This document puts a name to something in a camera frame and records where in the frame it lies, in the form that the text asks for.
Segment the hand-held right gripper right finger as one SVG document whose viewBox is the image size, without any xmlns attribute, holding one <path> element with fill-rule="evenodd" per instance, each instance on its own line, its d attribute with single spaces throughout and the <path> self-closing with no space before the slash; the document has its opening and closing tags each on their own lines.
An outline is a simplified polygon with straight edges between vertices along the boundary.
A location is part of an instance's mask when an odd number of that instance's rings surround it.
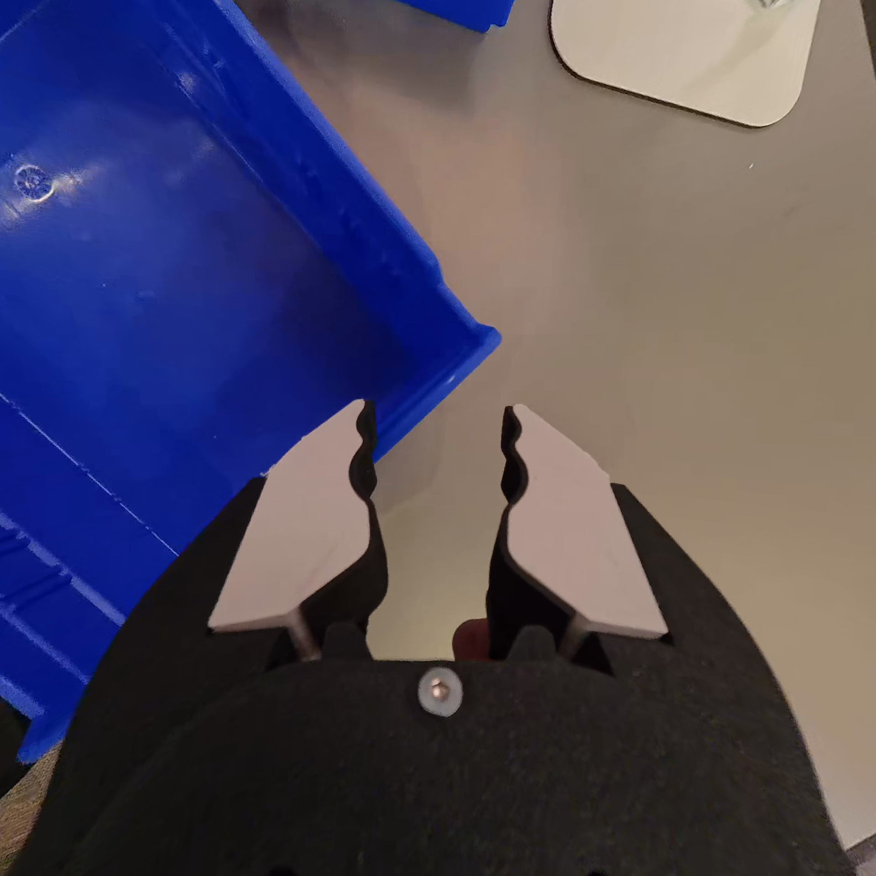
<svg viewBox="0 0 876 876">
<path fill-rule="evenodd" d="M 599 635 L 666 644 L 669 628 L 608 474 L 523 404 L 503 411 L 505 499 L 486 594 L 488 654 L 527 627 L 569 662 L 606 663 Z"/>
</svg>

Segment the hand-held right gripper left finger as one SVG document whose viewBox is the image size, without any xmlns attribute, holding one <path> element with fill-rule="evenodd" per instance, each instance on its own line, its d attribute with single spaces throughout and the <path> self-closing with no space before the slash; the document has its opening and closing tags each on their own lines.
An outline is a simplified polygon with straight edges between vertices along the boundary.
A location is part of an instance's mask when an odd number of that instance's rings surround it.
<svg viewBox="0 0 876 876">
<path fill-rule="evenodd" d="M 388 590 L 376 445 L 374 404 L 353 400 L 269 469 L 209 616 L 212 632 L 282 629 L 302 662 L 322 657 L 335 624 L 367 632 Z"/>
</svg>

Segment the grey desk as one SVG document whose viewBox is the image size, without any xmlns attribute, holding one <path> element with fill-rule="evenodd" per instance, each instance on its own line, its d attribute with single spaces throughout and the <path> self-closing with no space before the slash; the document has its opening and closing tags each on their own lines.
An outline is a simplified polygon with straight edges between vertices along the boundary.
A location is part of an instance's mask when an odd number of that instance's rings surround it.
<svg viewBox="0 0 876 876">
<path fill-rule="evenodd" d="M 626 485 L 776 673 L 846 847 L 874 834 L 874 74 L 823 2 L 763 130 L 571 76 L 548 2 L 239 2 L 502 342 L 378 463 L 379 660 L 483 617 L 523 403 Z"/>
</svg>

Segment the white square coaster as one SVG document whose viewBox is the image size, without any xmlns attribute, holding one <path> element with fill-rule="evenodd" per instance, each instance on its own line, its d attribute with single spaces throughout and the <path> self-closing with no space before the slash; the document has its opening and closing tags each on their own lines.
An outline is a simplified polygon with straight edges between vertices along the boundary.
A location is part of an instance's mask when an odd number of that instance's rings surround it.
<svg viewBox="0 0 876 876">
<path fill-rule="evenodd" d="M 759 129 L 794 109 L 819 1 L 553 1 L 553 49 L 576 77 Z"/>
</svg>

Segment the blue plastic bin with blocks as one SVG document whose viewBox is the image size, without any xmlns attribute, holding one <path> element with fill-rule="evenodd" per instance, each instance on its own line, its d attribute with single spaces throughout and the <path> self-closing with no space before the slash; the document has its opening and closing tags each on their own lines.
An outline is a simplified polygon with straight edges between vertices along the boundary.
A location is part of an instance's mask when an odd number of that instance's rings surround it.
<svg viewBox="0 0 876 876">
<path fill-rule="evenodd" d="M 514 1 L 401 1 L 401 4 L 449 21 L 468 30 L 485 34 L 493 27 L 504 27 Z"/>
</svg>

